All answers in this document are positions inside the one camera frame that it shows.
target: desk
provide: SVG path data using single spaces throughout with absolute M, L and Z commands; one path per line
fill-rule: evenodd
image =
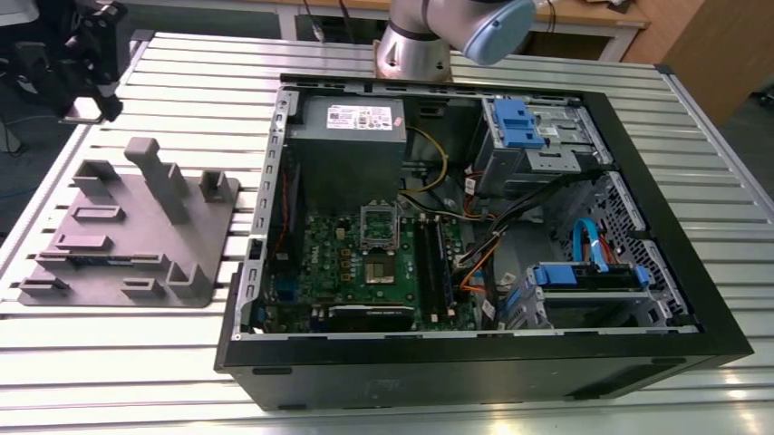
M 262 412 L 213 372 L 229 274 L 245 252 L 280 73 L 369 77 L 372 48 L 156 34 L 136 47 L 113 123 L 80 126 L 0 249 L 0 432 L 545 434 L 771 433 L 774 207 L 671 76 L 649 66 L 511 56 L 496 69 L 452 54 L 457 81 L 605 92 L 755 354 L 612 401 Z M 76 194 L 82 159 L 153 136 L 162 161 L 238 178 L 218 289 L 202 309 L 24 306 L 30 273 Z
M 226 9 L 244 12 L 270 12 L 277 15 L 280 37 L 297 40 L 296 16 L 305 15 L 302 0 L 122 0 L 128 5 L 164 5 L 174 7 L 197 7 L 204 9 Z M 337 0 L 308 0 L 312 15 L 341 16 Z M 349 15 L 368 20 L 386 20 L 389 0 L 344 0 Z M 545 32 L 549 10 L 537 11 L 533 32 Z M 617 14 L 604 5 L 588 4 L 584 0 L 560 0 L 556 3 L 556 28 L 559 34 L 583 34 L 609 38 L 599 60 L 617 62 L 623 58 L 628 45 L 639 29 L 648 26 L 648 19 L 636 5 L 625 14 Z

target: open computer tower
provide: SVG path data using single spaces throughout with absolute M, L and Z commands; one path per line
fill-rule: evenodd
M 281 81 L 214 362 L 261 408 L 611 398 L 751 353 L 603 94 Z

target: chip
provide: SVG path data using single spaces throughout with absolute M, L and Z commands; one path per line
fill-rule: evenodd
M 394 284 L 394 256 L 366 254 L 362 256 L 365 284 Z

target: power supply label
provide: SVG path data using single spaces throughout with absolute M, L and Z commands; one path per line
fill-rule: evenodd
M 340 130 L 390 130 L 389 107 L 329 106 L 328 128 Z

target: green circuit board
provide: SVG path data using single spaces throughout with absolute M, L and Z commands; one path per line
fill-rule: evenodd
M 388 214 L 366 220 L 366 237 L 389 238 Z M 415 259 L 415 220 L 398 221 L 398 243 L 394 251 L 360 249 L 360 217 L 308 216 L 302 235 L 301 273 L 293 304 L 277 307 L 281 330 L 309 332 L 309 307 L 332 305 L 405 306 L 415 310 L 415 329 L 420 331 L 457 331 L 475 329 L 471 302 L 456 304 L 455 315 L 437 322 L 421 316 Z M 453 256 L 461 251 L 456 221 L 444 223 L 444 248 Z

